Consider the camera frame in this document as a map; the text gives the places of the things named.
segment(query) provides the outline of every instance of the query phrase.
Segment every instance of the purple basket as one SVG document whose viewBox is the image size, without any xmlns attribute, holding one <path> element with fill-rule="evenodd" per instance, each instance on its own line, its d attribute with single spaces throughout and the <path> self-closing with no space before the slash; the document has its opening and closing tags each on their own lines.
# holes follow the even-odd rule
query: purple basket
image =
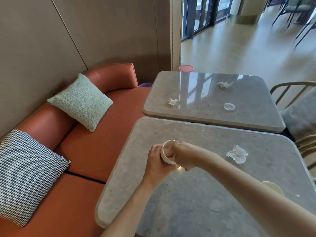
<svg viewBox="0 0 316 237">
<path fill-rule="evenodd" d="M 152 87 L 153 85 L 151 83 L 142 83 L 138 87 Z"/>
</svg>

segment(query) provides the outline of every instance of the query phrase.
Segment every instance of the green pillow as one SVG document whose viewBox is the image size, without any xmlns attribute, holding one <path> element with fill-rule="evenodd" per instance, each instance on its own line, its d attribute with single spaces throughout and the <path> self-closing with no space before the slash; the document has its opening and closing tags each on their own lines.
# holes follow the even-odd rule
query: green pillow
<svg viewBox="0 0 316 237">
<path fill-rule="evenodd" d="M 82 74 L 67 89 L 47 100 L 94 132 L 113 101 Z"/>
</svg>

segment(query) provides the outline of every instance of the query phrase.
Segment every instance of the hand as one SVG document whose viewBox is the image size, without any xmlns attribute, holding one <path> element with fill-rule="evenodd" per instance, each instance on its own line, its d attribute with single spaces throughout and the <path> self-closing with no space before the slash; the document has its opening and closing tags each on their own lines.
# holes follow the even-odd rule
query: hand
<svg viewBox="0 0 316 237">
<path fill-rule="evenodd" d="M 191 168 L 200 167 L 210 157 L 217 154 L 186 142 L 180 142 L 174 143 L 165 155 L 168 158 L 174 157 L 175 162 L 188 171 Z"/>
<path fill-rule="evenodd" d="M 156 188 L 164 178 L 178 168 L 178 165 L 169 165 L 160 157 L 160 149 L 163 144 L 154 145 L 148 153 L 147 165 L 142 183 L 148 184 L 150 187 Z"/>
</svg>

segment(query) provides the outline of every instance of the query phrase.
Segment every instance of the floor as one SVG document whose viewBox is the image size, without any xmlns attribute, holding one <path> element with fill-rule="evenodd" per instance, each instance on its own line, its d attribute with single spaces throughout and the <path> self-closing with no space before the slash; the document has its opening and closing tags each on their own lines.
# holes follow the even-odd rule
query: floor
<svg viewBox="0 0 316 237">
<path fill-rule="evenodd" d="M 192 65 L 194 72 L 258 75 L 269 88 L 283 82 L 316 81 L 316 30 L 294 48 L 302 26 L 291 24 L 286 29 L 287 15 L 272 26 L 278 11 L 278 6 L 268 7 L 257 25 L 228 20 L 204 30 L 182 43 L 181 64 Z M 278 108 L 282 110 L 300 89 L 291 87 Z M 277 90 L 273 99 L 282 91 Z M 314 160 L 316 155 L 306 158 L 307 163 Z M 311 174 L 316 177 L 316 168 Z"/>
</svg>

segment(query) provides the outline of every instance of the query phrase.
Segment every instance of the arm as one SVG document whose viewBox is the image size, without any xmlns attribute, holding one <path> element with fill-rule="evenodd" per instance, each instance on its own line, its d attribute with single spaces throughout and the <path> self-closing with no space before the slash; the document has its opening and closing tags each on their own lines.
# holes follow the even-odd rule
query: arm
<svg viewBox="0 0 316 237">
<path fill-rule="evenodd" d="M 188 143 L 174 144 L 166 155 L 186 169 L 207 171 L 272 236 L 316 236 L 316 216 L 219 155 Z"/>
<path fill-rule="evenodd" d="M 102 66 L 84 74 L 102 93 L 138 87 L 132 63 Z"/>
<path fill-rule="evenodd" d="M 152 192 L 170 172 L 177 168 L 176 165 L 165 165 L 161 162 L 160 149 L 162 146 L 152 146 L 148 153 L 143 180 L 101 237 L 134 236 Z"/>
</svg>

